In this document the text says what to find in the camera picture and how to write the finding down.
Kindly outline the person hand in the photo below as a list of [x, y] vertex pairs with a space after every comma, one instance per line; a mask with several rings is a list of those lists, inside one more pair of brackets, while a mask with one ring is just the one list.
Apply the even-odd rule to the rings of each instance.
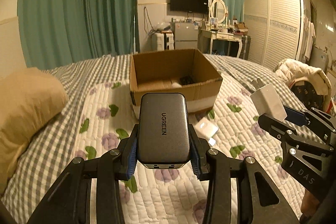
[[319, 207], [319, 200], [317, 198], [315, 198], [315, 196], [313, 196], [311, 194], [311, 192], [309, 192], [307, 189], [305, 190], [303, 199], [302, 199], [302, 204], [301, 204], [301, 217], [299, 219], [299, 221], [301, 223], [306, 222], [307, 220], [309, 220], [317, 211], [318, 207]]

